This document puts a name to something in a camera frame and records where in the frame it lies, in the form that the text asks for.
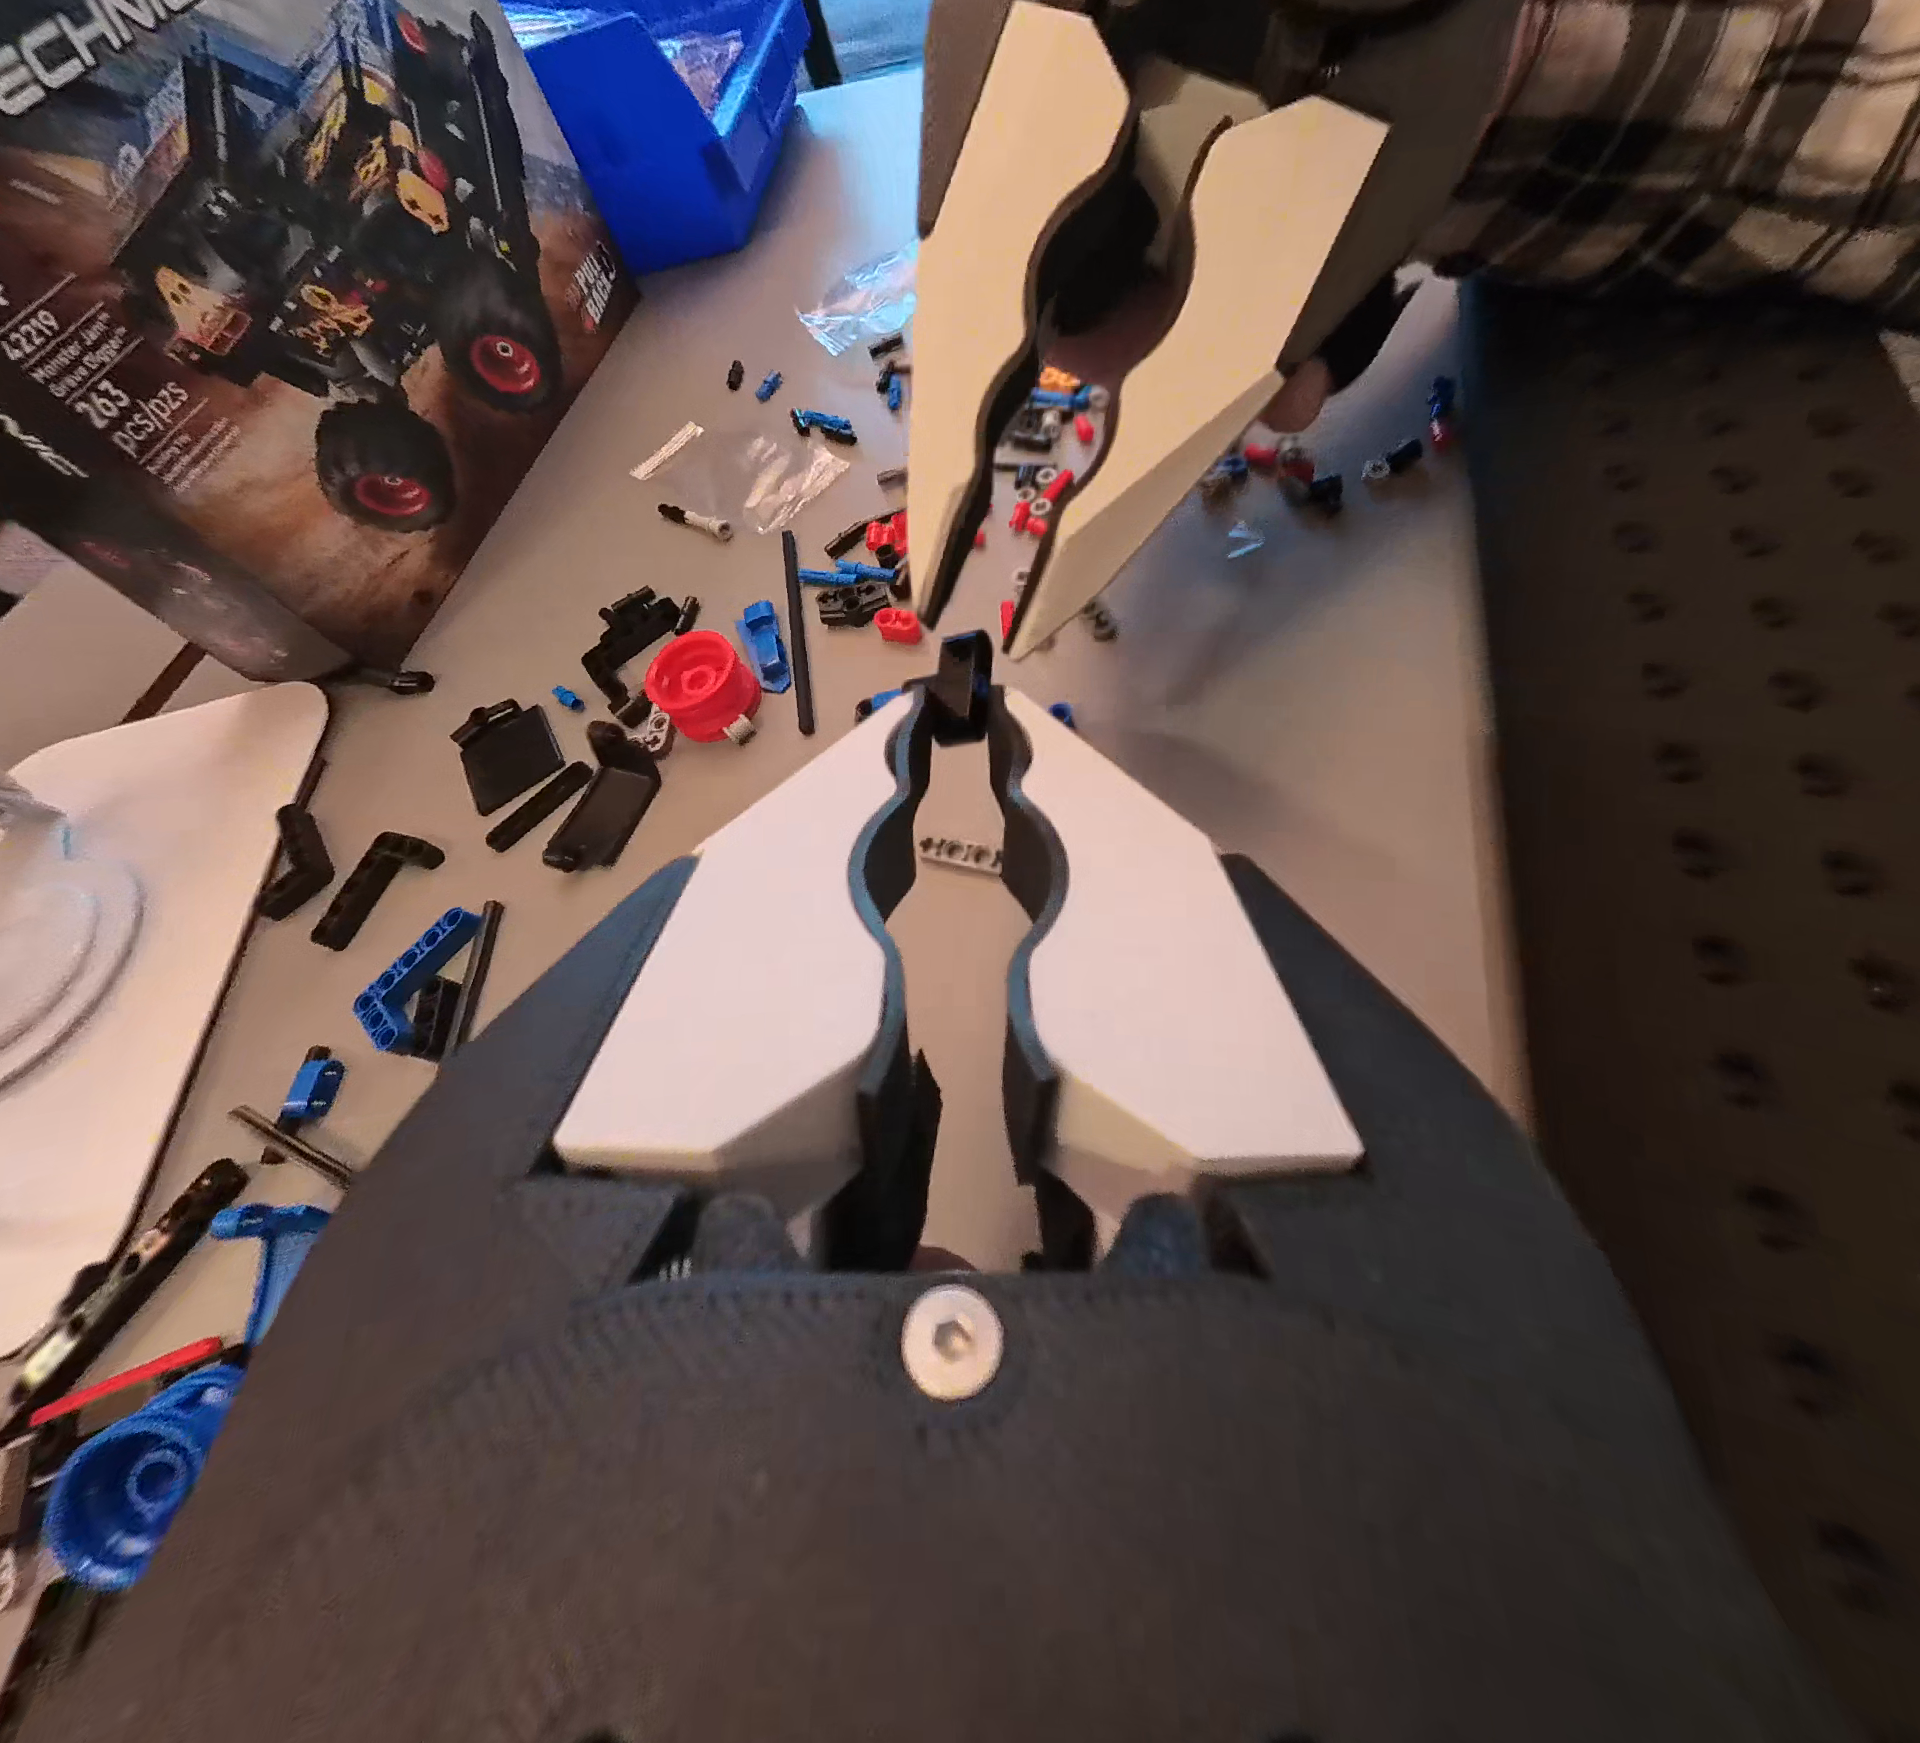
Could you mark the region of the long black axle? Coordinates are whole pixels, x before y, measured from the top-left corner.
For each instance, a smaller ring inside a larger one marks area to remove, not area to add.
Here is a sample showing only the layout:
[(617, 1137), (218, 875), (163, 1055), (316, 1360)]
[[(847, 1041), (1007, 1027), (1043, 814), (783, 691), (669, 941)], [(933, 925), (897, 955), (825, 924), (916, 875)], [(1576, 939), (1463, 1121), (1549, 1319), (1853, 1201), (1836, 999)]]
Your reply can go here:
[(305, 1129), (281, 1129), (265, 1109), (225, 1109), (241, 1129), (254, 1129), (281, 1160), (305, 1160), (326, 1187), (355, 1187), (355, 1160), (309, 1151)]
[(775, 528), (775, 566), (783, 566), (783, 664), (796, 664), (796, 724), (818, 738), (818, 690), (810, 690), (810, 595), (799, 595), (799, 546)]

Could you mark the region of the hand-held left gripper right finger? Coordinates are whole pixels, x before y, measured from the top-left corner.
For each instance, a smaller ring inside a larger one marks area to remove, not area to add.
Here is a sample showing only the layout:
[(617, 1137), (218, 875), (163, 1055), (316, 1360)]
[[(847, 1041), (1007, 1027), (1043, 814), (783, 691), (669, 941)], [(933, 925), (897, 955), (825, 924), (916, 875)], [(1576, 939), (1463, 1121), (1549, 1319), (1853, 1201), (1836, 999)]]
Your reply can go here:
[(1136, 1201), (1354, 1180), (1349, 1115), (1223, 853), (1043, 703), (1007, 691), (1007, 1151), (1068, 1234)]

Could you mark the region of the medium black axle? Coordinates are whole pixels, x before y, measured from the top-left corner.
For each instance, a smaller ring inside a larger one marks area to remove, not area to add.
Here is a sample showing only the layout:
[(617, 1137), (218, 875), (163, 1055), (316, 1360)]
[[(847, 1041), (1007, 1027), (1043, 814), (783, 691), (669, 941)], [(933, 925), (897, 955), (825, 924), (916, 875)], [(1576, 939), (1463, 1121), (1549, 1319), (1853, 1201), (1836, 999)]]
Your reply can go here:
[(476, 939), (470, 939), (470, 973), (458, 973), (458, 999), (455, 999), (455, 1027), (445, 1027), (445, 1055), (476, 1037), (491, 950), (501, 950), (501, 924), (508, 924), (508, 906), (486, 898)]

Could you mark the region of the black connector with blue pin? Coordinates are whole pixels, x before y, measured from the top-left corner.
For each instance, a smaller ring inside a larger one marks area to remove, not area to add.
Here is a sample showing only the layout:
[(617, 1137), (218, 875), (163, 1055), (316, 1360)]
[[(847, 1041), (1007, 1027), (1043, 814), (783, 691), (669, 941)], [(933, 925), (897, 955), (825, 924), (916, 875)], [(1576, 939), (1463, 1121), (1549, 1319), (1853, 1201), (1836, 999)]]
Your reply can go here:
[(921, 724), (938, 751), (974, 751), (992, 738), (992, 711), (994, 711), (994, 632), (946, 632), (938, 644), (938, 672), (921, 678)]

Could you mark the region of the small clear plastic bag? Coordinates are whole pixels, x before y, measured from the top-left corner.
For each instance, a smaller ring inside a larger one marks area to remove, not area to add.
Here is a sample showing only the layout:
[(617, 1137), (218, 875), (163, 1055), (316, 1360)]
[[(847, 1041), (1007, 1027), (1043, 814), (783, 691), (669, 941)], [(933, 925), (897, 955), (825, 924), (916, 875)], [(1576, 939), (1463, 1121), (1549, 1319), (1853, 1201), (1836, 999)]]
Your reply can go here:
[(825, 302), (796, 307), (799, 331), (825, 345), (825, 354), (851, 354), (851, 345), (876, 345), (876, 342), (897, 342), (916, 326), (916, 282), (921, 282), (921, 241), (895, 246), (895, 255), (868, 255), (851, 274), (837, 274), (825, 284)]

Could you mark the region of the white book stand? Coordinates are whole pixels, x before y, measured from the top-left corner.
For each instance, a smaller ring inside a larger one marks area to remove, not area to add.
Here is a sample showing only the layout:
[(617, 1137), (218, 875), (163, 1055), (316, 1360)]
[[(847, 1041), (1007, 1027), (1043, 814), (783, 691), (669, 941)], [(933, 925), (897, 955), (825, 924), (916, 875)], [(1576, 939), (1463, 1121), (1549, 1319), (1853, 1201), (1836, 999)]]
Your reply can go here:
[(117, 1251), (316, 738), (326, 690), (252, 690), (6, 766), (6, 1360)]

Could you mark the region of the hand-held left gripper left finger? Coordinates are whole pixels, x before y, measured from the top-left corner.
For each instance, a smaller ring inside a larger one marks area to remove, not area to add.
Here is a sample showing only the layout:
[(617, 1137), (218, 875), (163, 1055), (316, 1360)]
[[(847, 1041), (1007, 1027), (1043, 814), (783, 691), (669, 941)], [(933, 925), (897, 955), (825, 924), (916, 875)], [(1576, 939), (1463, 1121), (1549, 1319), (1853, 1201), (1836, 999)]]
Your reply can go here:
[(933, 691), (897, 691), (707, 827), (548, 1155), (746, 1194), (825, 1271), (905, 1271), (938, 1085), (905, 1041), (895, 917), (916, 891)]

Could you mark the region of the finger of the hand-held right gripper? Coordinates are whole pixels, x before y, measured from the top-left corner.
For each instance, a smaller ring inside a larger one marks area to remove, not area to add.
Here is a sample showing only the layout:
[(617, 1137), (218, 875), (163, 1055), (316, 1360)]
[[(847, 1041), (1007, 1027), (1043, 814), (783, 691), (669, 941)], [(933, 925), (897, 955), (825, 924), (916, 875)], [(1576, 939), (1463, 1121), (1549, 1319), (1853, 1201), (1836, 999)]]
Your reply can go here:
[(1358, 201), (1383, 120), (1295, 95), (1215, 132), (1183, 187), (1183, 293), (1113, 404), (1113, 448), (1076, 481), (1022, 588), (1007, 660), (1033, 660), (1166, 528), (1204, 468), (1274, 390), (1274, 354)]
[(1128, 77), (1080, 7), (1012, 0), (916, 261), (905, 572), (946, 618), (979, 528), (992, 409), (1033, 354), (1033, 255), (1120, 162)]

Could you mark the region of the blue angled beam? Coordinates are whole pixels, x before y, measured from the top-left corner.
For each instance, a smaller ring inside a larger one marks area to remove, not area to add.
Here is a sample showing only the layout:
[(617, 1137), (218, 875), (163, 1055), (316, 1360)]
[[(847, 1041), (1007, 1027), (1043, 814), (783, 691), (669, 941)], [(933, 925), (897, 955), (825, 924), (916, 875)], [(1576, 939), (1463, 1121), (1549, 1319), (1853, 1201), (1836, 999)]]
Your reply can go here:
[(412, 999), (476, 941), (486, 917), (445, 906), (364, 999), (355, 1027), (379, 1055), (412, 1055)]

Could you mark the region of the toy truck set box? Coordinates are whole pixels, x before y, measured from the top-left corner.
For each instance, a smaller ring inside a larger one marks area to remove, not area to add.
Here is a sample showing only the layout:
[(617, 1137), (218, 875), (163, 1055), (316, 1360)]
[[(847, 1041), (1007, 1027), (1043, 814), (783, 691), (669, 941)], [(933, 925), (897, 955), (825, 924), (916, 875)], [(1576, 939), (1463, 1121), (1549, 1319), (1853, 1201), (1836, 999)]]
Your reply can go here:
[(404, 672), (635, 282), (501, 0), (0, 0), (6, 520), (241, 678)]

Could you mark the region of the person's right hand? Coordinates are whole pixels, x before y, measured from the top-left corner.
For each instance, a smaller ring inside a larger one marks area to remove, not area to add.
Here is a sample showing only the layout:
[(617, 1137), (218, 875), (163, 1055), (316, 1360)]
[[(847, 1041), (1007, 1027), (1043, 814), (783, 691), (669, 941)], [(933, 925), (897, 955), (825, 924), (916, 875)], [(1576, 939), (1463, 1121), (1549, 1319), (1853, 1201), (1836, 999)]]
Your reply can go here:
[(1274, 428), (1274, 436), (1300, 436), (1300, 428), (1318, 428), (1318, 419), (1333, 409), (1333, 390), (1337, 390), (1337, 380), (1333, 380), (1333, 359), (1318, 354), (1318, 359), (1300, 359), (1273, 404), (1262, 404), (1262, 428)]

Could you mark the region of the red axle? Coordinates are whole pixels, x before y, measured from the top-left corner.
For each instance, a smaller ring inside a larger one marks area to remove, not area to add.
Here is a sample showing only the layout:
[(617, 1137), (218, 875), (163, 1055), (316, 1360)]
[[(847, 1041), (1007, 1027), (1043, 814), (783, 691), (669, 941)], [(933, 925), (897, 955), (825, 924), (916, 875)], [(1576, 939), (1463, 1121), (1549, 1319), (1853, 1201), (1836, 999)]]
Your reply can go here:
[(115, 1395), (152, 1395), (152, 1391), (163, 1391), (163, 1383), (180, 1383), (180, 1377), (197, 1377), (197, 1363), (218, 1363), (218, 1360), (225, 1360), (225, 1345), (218, 1345), (218, 1338), (197, 1338), (197, 1345), (180, 1345), (180, 1350), (160, 1350), (160, 1360), (147, 1360), (147, 1363), (126, 1363), (126, 1377), (108, 1377), (108, 1383), (80, 1383), (80, 1391), (36, 1407), (33, 1430), (73, 1416), (73, 1415), (115, 1407)]

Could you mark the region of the blue wheel rim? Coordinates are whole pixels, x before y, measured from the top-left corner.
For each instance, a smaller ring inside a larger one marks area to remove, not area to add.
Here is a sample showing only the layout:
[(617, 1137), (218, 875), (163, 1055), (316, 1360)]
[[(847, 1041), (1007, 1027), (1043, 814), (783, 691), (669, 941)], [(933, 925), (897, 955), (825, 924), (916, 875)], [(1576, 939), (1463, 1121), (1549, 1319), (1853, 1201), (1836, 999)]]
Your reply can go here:
[(152, 1571), (163, 1525), (201, 1480), (233, 1395), (241, 1363), (180, 1377), (63, 1466), (36, 1549), (65, 1584), (126, 1594)]

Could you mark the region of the blue divided storage bin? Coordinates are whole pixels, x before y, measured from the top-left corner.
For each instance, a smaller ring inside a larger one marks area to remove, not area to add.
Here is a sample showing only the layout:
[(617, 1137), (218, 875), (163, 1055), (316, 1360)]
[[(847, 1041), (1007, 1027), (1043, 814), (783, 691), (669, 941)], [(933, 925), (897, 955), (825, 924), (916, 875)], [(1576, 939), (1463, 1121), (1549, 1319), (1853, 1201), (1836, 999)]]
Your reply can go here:
[(799, 95), (799, 0), (501, 7), (635, 282), (757, 237)]

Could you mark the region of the person's right forearm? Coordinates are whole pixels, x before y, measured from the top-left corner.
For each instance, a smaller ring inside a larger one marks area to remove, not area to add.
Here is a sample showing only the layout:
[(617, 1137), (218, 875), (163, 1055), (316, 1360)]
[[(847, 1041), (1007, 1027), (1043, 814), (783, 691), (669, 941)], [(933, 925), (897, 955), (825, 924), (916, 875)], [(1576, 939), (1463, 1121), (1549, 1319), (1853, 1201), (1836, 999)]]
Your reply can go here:
[(1809, 284), (1920, 326), (1920, 0), (1526, 0), (1411, 246), (1508, 284)]

